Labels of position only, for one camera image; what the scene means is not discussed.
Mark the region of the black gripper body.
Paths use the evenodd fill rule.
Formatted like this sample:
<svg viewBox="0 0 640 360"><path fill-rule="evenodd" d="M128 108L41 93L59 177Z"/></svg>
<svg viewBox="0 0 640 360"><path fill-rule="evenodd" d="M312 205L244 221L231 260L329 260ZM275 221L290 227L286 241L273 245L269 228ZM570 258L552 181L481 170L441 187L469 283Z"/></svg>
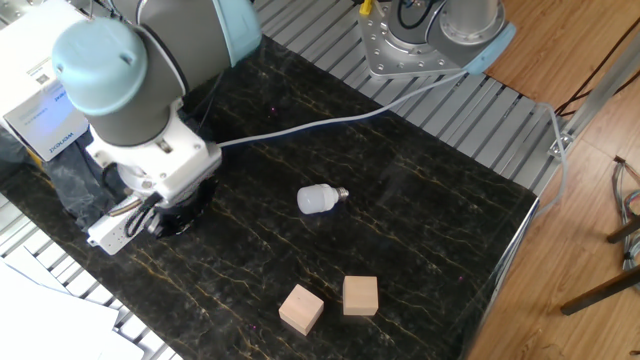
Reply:
<svg viewBox="0 0 640 360"><path fill-rule="evenodd" d="M167 237L184 232L205 210L214 198L218 181L214 178L205 180L196 191L178 205L163 209L157 214L157 237Z"/></svg>

